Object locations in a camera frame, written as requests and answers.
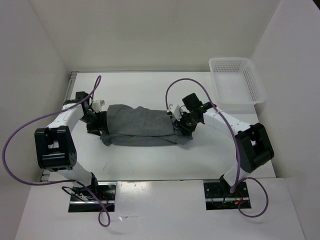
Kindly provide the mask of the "grey shorts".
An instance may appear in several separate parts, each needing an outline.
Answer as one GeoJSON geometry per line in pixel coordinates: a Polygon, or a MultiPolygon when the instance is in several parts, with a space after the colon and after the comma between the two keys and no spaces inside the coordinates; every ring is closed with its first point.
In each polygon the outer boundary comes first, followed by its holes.
{"type": "Polygon", "coordinates": [[[193,139],[175,125],[165,110],[113,104],[106,111],[105,121],[106,130],[100,140],[106,146],[164,147],[185,145],[193,139]]]}

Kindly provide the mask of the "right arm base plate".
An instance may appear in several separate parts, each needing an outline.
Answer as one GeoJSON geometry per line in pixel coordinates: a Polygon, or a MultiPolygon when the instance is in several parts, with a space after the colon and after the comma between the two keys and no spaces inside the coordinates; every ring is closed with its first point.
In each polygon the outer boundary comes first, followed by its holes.
{"type": "Polygon", "coordinates": [[[248,188],[241,182],[235,193],[224,192],[218,179],[203,181],[206,210],[251,209],[248,188]]]}

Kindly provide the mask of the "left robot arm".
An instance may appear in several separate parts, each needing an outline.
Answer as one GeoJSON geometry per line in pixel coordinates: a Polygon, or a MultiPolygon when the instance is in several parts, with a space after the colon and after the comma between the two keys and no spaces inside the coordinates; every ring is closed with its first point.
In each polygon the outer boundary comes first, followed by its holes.
{"type": "Polygon", "coordinates": [[[63,103],[61,113],[48,126],[34,133],[38,166],[73,181],[75,193],[89,200],[99,196],[100,187],[94,173],[78,162],[72,131],[81,121],[86,124],[87,133],[100,137],[107,130],[103,105],[104,100],[93,100],[88,93],[79,91],[75,99],[63,103]]]}

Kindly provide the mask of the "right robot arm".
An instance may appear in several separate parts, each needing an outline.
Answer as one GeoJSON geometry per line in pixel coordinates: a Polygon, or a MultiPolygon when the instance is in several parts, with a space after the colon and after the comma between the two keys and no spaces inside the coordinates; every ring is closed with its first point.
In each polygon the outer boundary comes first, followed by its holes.
{"type": "Polygon", "coordinates": [[[235,142],[236,164],[219,178],[219,191],[223,196],[232,196],[240,180],[249,177],[274,157],[266,128],[261,123],[243,122],[211,102],[202,103],[195,93],[182,101],[187,111],[181,110],[177,104],[169,104],[167,113],[183,135],[191,136],[201,123],[220,131],[235,142]]]}

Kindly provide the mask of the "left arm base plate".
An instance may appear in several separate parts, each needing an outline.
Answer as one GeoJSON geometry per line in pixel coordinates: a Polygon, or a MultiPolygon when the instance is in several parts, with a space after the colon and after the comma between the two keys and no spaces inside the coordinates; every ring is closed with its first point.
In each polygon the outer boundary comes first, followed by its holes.
{"type": "MultiPolygon", "coordinates": [[[[101,205],[84,188],[65,187],[65,191],[70,195],[69,213],[98,213],[102,210],[101,205]]],[[[96,189],[92,192],[106,207],[108,212],[115,211],[116,182],[99,181],[96,189]]]]}

